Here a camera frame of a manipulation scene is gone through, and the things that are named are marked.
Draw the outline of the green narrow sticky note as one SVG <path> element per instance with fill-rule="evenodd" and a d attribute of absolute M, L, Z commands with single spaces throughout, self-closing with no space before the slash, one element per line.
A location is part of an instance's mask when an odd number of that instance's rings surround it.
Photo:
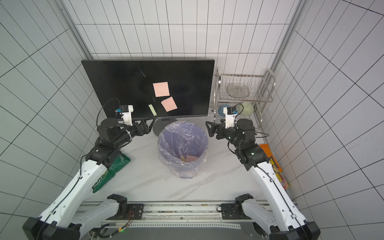
<path fill-rule="evenodd" d="M 150 108 L 151 113 L 153 114 L 153 116 L 156 117 L 156 116 L 157 116 L 157 112 L 156 112 L 155 108 L 153 107 L 153 105 L 152 105 L 152 104 L 149 104 L 148 106 L 149 106 L 149 108 Z"/>

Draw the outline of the pink sticky note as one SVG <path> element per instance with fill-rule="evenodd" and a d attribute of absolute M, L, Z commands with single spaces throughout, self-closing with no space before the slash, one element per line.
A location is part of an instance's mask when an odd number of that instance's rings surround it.
<path fill-rule="evenodd" d="M 157 98 L 170 96 L 168 82 L 153 83 L 153 87 Z"/>
<path fill-rule="evenodd" d="M 178 108 L 173 97 L 169 97 L 169 98 L 161 101 L 161 104 L 164 107 L 166 112 L 170 112 L 170 111 L 176 110 Z"/>
<path fill-rule="evenodd" d="M 191 162 L 194 162 L 195 160 L 197 160 L 198 158 L 199 157 L 187 155 L 186 157 L 182 157 L 182 160 L 185 163 L 191 163 Z"/>

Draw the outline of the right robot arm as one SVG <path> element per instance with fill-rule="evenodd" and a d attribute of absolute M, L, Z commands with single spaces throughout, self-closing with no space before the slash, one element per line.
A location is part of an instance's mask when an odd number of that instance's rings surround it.
<path fill-rule="evenodd" d="M 251 120 L 240 119 L 232 127 L 206 122 L 210 137 L 226 139 L 235 147 L 234 154 L 256 179 L 271 207 L 269 212 L 249 194 L 235 199 L 235 211 L 253 220 L 271 240 L 317 240 L 321 231 L 294 205 L 277 179 L 264 150 L 256 143 L 256 129 Z"/>

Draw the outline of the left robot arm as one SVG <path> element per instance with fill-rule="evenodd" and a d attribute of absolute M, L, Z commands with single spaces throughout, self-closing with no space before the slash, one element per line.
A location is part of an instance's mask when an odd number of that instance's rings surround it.
<path fill-rule="evenodd" d="M 152 130 L 147 119 L 120 124 L 115 118 L 101 122 L 98 141 L 86 155 L 80 170 L 54 202 L 37 218 L 30 217 L 23 225 L 29 240 L 79 240 L 98 224 L 109 218 L 124 219 L 132 214 L 127 198 L 112 194 L 92 210 L 76 212 L 96 181 L 111 167 L 134 137 Z"/>

